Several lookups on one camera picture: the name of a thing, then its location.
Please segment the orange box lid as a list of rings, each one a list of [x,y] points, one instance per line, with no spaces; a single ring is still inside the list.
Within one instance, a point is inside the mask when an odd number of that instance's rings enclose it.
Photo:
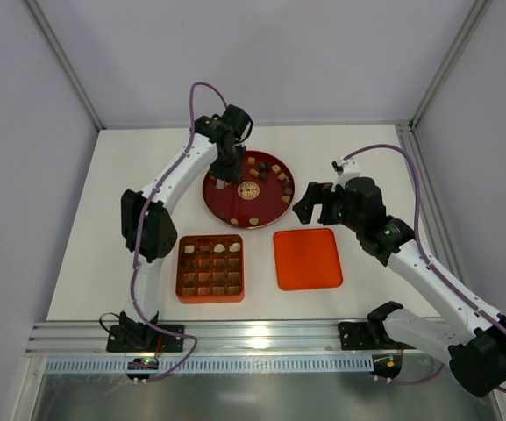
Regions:
[[[273,244],[276,279],[281,290],[334,289],[343,284],[331,229],[279,231],[273,236]]]

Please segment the white oval chocolate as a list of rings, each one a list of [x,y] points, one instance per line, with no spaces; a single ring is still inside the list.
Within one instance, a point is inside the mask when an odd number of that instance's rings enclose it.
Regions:
[[[240,248],[241,248],[241,246],[239,243],[234,243],[229,246],[229,252],[230,253],[238,253]]]

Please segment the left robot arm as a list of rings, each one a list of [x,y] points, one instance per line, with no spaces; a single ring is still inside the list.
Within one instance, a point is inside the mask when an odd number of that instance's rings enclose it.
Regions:
[[[121,233],[132,252],[132,278],[130,302],[119,316],[119,326],[131,340],[143,342],[155,332],[158,283],[153,273],[161,271],[177,241],[175,206],[206,170],[220,186],[240,182],[243,142],[252,128],[251,117],[235,105],[220,116],[193,120],[188,140],[167,167],[140,191],[128,189],[122,195]]]

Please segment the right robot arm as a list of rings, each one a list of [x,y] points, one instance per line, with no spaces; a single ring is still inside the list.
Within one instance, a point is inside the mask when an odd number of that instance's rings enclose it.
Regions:
[[[412,228],[387,213],[373,179],[311,182],[292,210],[306,225],[315,206],[321,208],[319,224],[353,231],[367,254],[407,281],[444,320],[430,322],[399,303],[385,303],[367,316],[378,339],[441,361],[473,396],[484,397],[506,382],[506,315],[470,291],[418,243]]]

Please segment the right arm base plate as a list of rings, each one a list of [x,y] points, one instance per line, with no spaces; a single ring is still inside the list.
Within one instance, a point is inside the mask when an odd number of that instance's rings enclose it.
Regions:
[[[381,324],[369,321],[343,321],[338,324],[338,332],[342,351],[393,349],[395,347]]]

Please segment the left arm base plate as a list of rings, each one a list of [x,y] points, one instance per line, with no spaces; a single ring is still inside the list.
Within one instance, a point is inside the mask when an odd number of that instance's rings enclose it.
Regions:
[[[157,351],[181,353],[184,325],[158,325],[158,327],[171,332],[171,335],[157,332],[142,324],[132,328],[113,325],[107,340],[106,351],[108,353],[150,353]]]

